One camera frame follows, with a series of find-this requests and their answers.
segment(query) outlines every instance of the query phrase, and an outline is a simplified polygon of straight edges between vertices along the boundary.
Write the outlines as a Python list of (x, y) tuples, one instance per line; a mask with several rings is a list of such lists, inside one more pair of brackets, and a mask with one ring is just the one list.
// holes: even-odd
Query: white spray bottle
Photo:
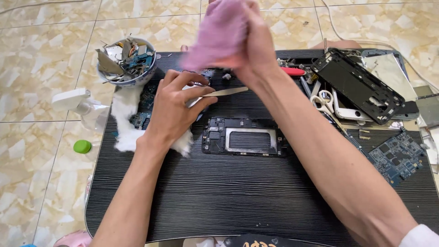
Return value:
[(90, 91), (85, 88), (60, 93), (52, 98), (52, 107), (55, 111), (76, 112), (81, 115), (85, 128), (102, 134), (110, 107), (90, 99), (90, 96)]

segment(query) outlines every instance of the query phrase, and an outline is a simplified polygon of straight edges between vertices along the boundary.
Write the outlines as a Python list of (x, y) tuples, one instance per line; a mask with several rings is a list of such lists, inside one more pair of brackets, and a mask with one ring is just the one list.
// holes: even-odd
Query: hand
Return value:
[(205, 97), (188, 108), (186, 102), (190, 99), (215, 91), (211, 87), (182, 90), (185, 85), (192, 85), (193, 82), (207, 85), (207, 80), (200, 74), (171, 69), (166, 72), (165, 78), (160, 80), (154, 98), (151, 121), (145, 134), (137, 142), (153, 142), (167, 151), (189, 129), (204, 108), (218, 101), (217, 97)]
[(261, 78), (279, 70), (270, 30), (259, 13), (256, 0), (245, 0), (243, 8), (248, 18), (248, 37), (245, 49), (246, 63), (234, 73), (247, 87), (254, 89)]

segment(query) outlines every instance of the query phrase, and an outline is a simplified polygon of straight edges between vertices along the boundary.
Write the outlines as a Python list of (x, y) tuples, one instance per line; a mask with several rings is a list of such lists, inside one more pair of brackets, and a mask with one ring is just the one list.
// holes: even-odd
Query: white sleeve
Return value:
[(403, 238), (399, 247), (438, 247), (439, 235), (426, 225), (418, 225)]

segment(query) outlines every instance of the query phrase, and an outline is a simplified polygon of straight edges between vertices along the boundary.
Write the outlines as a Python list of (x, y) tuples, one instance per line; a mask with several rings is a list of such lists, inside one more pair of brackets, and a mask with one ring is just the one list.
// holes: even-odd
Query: striped black table surface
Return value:
[[(180, 52), (160, 53), (157, 72), (151, 83), (158, 82), (168, 69), (178, 68)], [(278, 51), (280, 58), (295, 58), (310, 64), (323, 50)], [(215, 75), (212, 87), (217, 91), (243, 86), (233, 79), (228, 84)], [(294, 152), (286, 158), (246, 157), (203, 154), (201, 140), (204, 120), (212, 116), (271, 118), (252, 92), (219, 97), (204, 116), (192, 126), (194, 144), (190, 158), (171, 150), (158, 178), (147, 242), (195, 236), (241, 235), (245, 233), (281, 236), (330, 246), (356, 246), (345, 227), (335, 217), (306, 174)], [(97, 160), (85, 221), (94, 236), (133, 153), (114, 148), (116, 122), (110, 116)], [(371, 140), (359, 140), (371, 151), (397, 130), (372, 130)], [(410, 131), (421, 143), (419, 132)], [(402, 182), (396, 191), (414, 218), (439, 232), (439, 198), (427, 158), (423, 169)]]

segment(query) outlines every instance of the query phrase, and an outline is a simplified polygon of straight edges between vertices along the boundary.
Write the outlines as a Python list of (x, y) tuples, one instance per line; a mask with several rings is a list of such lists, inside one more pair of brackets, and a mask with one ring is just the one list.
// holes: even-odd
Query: tiled floor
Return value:
[[(43, 1), (3, 0), (0, 11)], [(259, 1), (277, 49), (338, 39), (321, 0)], [(343, 37), (394, 45), (439, 85), (439, 0), (326, 1)], [(207, 2), (89, 0), (0, 15), (0, 247), (52, 246), (85, 228), (84, 190), (94, 162), (72, 146), (101, 136), (75, 113), (55, 112), (51, 97), (86, 87), (109, 105), (114, 87), (97, 77), (94, 49), (131, 34), (157, 51), (178, 51), (195, 40)], [(411, 69), (409, 77), (424, 85)]]

